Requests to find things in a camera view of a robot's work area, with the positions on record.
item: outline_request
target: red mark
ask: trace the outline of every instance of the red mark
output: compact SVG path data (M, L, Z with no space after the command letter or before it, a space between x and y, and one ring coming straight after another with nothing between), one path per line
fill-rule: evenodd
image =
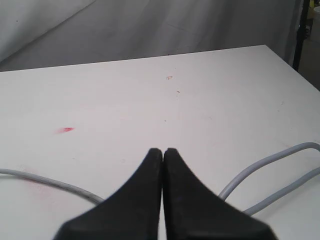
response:
M74 127L63 127L63 128L60 128L57 133L58 134L63 134L63 133L66 133L66 132L70 132L72 131L73 129L75 129Z

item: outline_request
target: small stain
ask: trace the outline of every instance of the small stain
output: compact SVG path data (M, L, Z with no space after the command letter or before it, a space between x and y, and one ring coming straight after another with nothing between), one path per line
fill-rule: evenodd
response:
M70 131L72 131L74 129L75 129L74 127L63 127L63 128L58 129L58 131L56 131L56 132L58 134L63 134L63 133L66 133L66 132L70 132Z

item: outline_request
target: gray fabric backdrop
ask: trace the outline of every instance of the gray fabric backdrop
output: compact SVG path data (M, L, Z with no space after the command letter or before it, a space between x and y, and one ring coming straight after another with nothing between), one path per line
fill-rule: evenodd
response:
M291 63L301 3L302 0L96 0L2 61L0 71L262 44Z

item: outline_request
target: table surface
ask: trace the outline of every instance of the table surface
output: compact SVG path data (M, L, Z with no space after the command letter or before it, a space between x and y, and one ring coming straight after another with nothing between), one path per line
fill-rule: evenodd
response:
M0 73L0 168L114 193L148 149L177 148L214 193L242 169L320 142L320 92L266 46ZM227 199L240 210L319 166L304 150L260 169ZM257 213L280 240L316 239L320 177ZM0 176L3 239L52 239L93 207ZM159 239L166 239L163 211Z

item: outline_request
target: gray cable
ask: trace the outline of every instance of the gray cable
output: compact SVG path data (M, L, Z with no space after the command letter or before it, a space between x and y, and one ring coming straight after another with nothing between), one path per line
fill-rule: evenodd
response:
M219 197L222 200L226 200L227 197L231 194L231 192L244 180L246 179L250 174L257 171L258 169L262 168L265 165L271 164L275 161L278 161L280 159L283 159L291 154L294 154L296 152L299 152L301 150L305 149L316 149L320 151L320 145L315 142L304 142L298 145L295 145L293 147L290 147L286 150L280 151L276 154L273 154L271 156L267 156L250 166L248 166L246 169L241 171L231 182L228 183L228 185L222 190L222 192L219 194Z
M38 176L38 175L35 175L32 173L0 168L0 174L13 175L13 176L17 176L20 178L33 180L35 182L46 184L46 185L49 185L52 187L56 187L56 188L71 192L73 194L76 194L80 197L83 197L83 198L85 198L95 204L99 204L104 200L103 198L101 198L101 197L99 197L99 196L97 196L87 190L84 190L80 187L73 186L68 183L64 183L62 181L53 180L53 179L50 179L47 177Z
M261 202L257 203L256 205L248 208L247 210L243 211L247 215L253 215L262 209L265 209L278 199L282 198L283 196L291 193L293 190L299 188L301 185L305 184L310 179L314 178L315 176L320 174L320 167L308 172L307 174L300 177L295 182L291 183L290 185L282 188L281 190L275 192L274 194L268 196L266 199L262 200Z

